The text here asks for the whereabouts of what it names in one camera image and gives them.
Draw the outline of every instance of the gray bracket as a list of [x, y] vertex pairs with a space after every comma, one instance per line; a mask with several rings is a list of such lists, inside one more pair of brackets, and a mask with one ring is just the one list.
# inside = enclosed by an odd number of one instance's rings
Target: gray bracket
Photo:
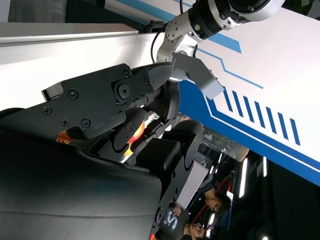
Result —
[[172, 78], [191, 79], [210, 100], [224, 91], [213, 73], [198, 58], [177, 53], [173, 62]]

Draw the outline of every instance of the black screw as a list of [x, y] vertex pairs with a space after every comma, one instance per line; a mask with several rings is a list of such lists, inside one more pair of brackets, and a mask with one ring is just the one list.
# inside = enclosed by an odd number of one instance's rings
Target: black screw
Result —
[[45, 106], [45, 107], [42, 108], [42, 113], [44, 115], [49, 115], [49, 114], [51, 114], [51, 112], [52, 112], [52, 109], [49, 106]]
[[123, 70], [122, 74], [125, 78], [128, 78], [130, 76], [130, 72], [128, 69]]
[[85, 129], [87, 129], [88, 127], [90, 127], [91, 122], [89, 120], [89, 118], [84, 118], [81, 120], [81, 126]]
[[78, 98], [78, 92], [74, 89], [71, 89], [68, 91], [68, 97], [72, 100], [75, 100]]
[[146, 78], [144, 79], [144, 82], [145, 82], [145, 84], [149, 85], [149, 84], [150, 84], [149, 78], [146, 77]]
[[119, 86], [118, 93], [122, 98], [126, 99], [130, 96], [130, 87], [128, 87], [125, 84], [122, 84]]
[[68, 118], [62, 118], [60, 121], [60, 124], [64, 127], [69, 125], [69, 119]]

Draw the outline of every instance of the man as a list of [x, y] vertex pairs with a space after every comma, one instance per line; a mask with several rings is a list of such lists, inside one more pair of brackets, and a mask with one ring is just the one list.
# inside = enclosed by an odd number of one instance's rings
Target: man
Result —
[[159, 224], [159, 231], [155, 234], [157, 240], [180, 240], [184, 235], [191, 236], [192, 240], [202, 239], [206, 231], [201, 224], [189, 224], [189, 212], [172, 202], [164, 213]]
[[224, 214], [230, 209], [230, 198], [223, 193], [216, 192], [211, 182], [208, 182], [204, 187], [199, 188], [198, 191], [200, 193], [204, 193], [205, 204], [208, 205], [214, 211], [220, 214]]

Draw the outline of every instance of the black cable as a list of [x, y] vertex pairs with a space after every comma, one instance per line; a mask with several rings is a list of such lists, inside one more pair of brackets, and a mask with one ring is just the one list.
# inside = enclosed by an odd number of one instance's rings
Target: black cable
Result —
[[180, 0], [180, 14], [184, 13], [184, 2], [183, 0]]
[[160, 30], [156, 33], [153, 41], [152, 41], [152, 44], [151, 44], [151, 59], [152, 59], [152, 62], [155, 64], [155, 59], [154, 59], [154, 45], [155, 45], [155, 42], [156, 42], [156, 39], [157, 37], [159, 36], [159, 34], [166, 28], [166, 26], [168, 25], [168, 23], [166, 23], [165, 25], [162, 26], [162, 28], [160, 28]]
[[198, 44], [195, 45], [195, 47], [194, 47], [194, 50], [193, 50], [193, 53], [192, 53], [192, 57], [194, 57], [194, 58], [196, 57], [197, 50], [198, 50]]

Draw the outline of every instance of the orange object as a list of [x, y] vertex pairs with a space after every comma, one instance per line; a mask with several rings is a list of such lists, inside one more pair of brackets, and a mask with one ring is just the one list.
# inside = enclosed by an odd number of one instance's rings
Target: orange object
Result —
[[139, 128], [135, 131], [134, 135], [129, 139], [128, 144], [132, 144], [134, 141], [136, 141], [138, 138], [141, 137], [141, 135], [145, 131], [145, 122], [143, 121]]
[[125, 151], [125, 153], [123, 154], [124, 156], [128, 156], [133, 153], [130, 148], [131, 148], [131, 143], [129, 144], [129, 148], [127, 149], [127, 151]]
[[58, 136], [56, 137], [56, 142], [61, 144], [67, 144], [69, 145], [71, 143], [72, 139], [68, 136], [66, 131], [60, 132]]

